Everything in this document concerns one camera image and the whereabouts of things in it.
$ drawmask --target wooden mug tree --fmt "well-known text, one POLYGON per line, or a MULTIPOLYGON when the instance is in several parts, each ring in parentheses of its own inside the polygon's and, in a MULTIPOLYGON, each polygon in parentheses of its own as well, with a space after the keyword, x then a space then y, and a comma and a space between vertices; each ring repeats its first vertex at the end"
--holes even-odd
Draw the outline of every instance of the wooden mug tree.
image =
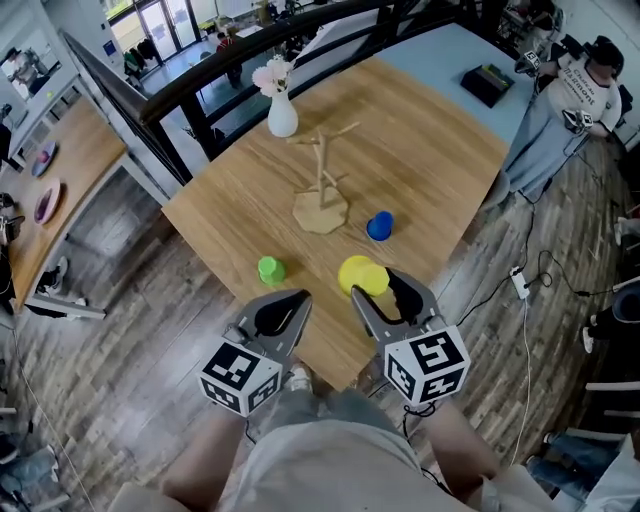
POLYGON ((356 122, 335 133, 323 133, 318 129, 318 137, 308 140, 288 139, 290 144, 312 145, 318 160, 316 184, 296 194, 293 205, 293 216, 305 231, 326 235, 347 221, 349 203, 338 191, 338 181, 327 169, 329 143, 359 125, 356 122))

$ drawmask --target white cable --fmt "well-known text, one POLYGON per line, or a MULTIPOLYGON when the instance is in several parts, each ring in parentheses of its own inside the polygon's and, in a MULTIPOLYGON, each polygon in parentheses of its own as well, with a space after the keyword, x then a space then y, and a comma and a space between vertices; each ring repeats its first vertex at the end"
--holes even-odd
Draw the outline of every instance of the white cable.
POLYGON ((529 351, 529 343, 527 343, 527 311, 529 310, 529 303, 527 299, 524 300, 524 322, 522 325, 522 335, 524 337, 524 346, 527 349, 527 405, 524 408, 524 416, 522 417, 522 427, 518 434, 518 440, 516 441, 516 449, 513 452, 513 459, 511 459, 510 466, 516 461, 518 455, 518 448, 520 448, 520 440, 522 439, 522 433, 524 432, 524 426, 527 424, 527 415, 529 414, 529 402, 531 401, 531 352, 529 351))
POLYGON ((60 449, 62 450, 62 453, 64 453, 64 456, 66 457, 67 462, 69 462, 69 466, 71 467, 71 470, 73 471, 73 474, 75 475, 76 480, 78 481, 78 484, 80 485, 80 488, 82 489, 82 492, 84 493, 85 498, 87 498, 87 501, 89 502, 89 505, 91 506, 91 510, 93 510, 93 512, 96 512, 96 508, 93 506, 93 502, 91 501, 91 498, 89 498, 89 493, 87 492, 87 490, 85 489, 84 485, 82 484, 82 480, 80 479, 80 475, 78 475, 78 472, 76 471, 76 467, 73 465, 73 462, 71 462, 71 458, 69 457, 69 454, 67 453, 67 451, 64 449, 64 446, 62 445, 62 441, 60 441, 60 437, 58 436, 58 433, 53 428, 53 425, 51 424, 51 421, 49 421, 49 417, 47 416, 47 413, 44 412, 44 409, 40 405, 40 402, 38 401, 38 398, 36 397, 36 394, 33 392, 33 389, 31 389, 31 386, 29 385, 29 380, 27 379, 27 376, 24 373, 24 369, 22 368, 22 363, 20 362, 20 352, 18 351, 18 336, 16 335, 16 331, 15 330, 12 330, 11 332, 13 333, 13 341, 14 341, 14 343, 16 345, 16 361, 18 363, 18 368, 20 368, 20 373, 22 374, 22 378, 24 379, 24 383, 27 385, 27 389, 29 390, 29 392, 31 393, 31 396, 35 400, 36 405, 38 406, 38 409, 40 409, 40 411, 42 411, 42 416, 44 416, 44 419, 46 420, 47 424, 49 425, 49 428, 51 429, 51 432, 53 432, 53 436, 56 438, 56 442, 60 446, 60 449))

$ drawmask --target pink flower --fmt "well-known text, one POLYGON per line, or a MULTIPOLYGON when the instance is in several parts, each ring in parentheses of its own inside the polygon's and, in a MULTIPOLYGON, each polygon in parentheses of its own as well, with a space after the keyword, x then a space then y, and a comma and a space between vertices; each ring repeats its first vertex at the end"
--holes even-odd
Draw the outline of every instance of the pink flower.
POLYGON ((293 69, 293 63, 284 60, 282 55, 276 55, 273 59, 267 62, 267 67, 271 70, 276 80, 286 80, 289 78, 289 73, 293 69))
POLYGON ((281 55, 276 55, 266 66, 257 68, 251 79, 262 94, 272 98, 287 89, 292 69, 293 63, 287 62, 281 55))
POLYGON ((264 94, 267 98, 273 98, 278 92, 278 86, 273 82, 265 85, 260 89, 260 92, 264 94))

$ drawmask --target light blue table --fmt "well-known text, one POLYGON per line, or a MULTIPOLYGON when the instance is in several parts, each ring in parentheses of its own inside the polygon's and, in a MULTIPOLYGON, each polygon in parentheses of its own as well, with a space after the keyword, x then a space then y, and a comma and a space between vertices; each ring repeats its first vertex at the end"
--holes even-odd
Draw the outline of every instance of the light blue table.
POLYGON ((514 60, 484 39, 451 24, 387 48, 376 57, 446 96, 511 146, 533 93, 533 79, 517 75, 514 60), (493 108, 460 85, 467 71, 485 64, 493 64, 515 81, 493 108))

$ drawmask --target wooden counter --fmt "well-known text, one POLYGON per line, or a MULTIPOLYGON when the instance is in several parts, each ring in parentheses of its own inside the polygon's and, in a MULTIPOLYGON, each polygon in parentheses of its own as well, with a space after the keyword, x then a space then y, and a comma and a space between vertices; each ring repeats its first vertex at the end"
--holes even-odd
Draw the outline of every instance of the wooden counter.
POLYGON ((6 170, 0 180, 2 191, 11 194, 19 203, 18 213, 26 217, 20 235, 9 246, 18 309, 33 294, 43 266, 74 216, 126 153, 124 143, 84 97, 54 125, 46 140, 58 141, 59 148, 44 176, 31 176, 34 154, 21 174, 6 170), (54 216, 41 226, 33 220, 33 212, 39 196, 54 178, 63 184, 62 198, 54 216))
POLYGON ((351 204, 345 226, 326 236, 300 229, 291 211, 294 193, 313 184, 313 149, 273 137, 266 122, 163 211, 242 302, 272 290, 258 278, 258 260, 283 260, 288 274, 281 287, 306 288, 314 301, 296 354, 343 389, 375 349, 338 286, 341 263, 363 254, 430 283, 476 214, 508 145, 450 100, 376 58, 315 86, 294 105, 299 135, 362 123, 332 143, 329 157, 333 175, 346 176, 339 180, 351 204), (380 210, 396 219, 383 243, 365 232, 380 210))

